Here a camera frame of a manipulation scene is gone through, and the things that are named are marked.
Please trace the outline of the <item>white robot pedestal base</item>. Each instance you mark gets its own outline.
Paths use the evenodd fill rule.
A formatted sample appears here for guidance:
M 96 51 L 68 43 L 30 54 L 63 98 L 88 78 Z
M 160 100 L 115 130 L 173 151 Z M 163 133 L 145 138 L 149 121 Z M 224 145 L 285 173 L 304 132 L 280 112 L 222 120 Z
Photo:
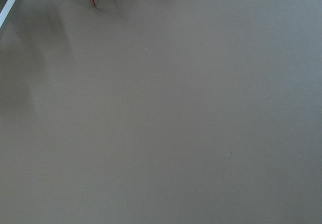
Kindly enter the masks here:
M 7 18 L 11 8 L 13 7 L 16 0 L 1 0 L 1 27 Z

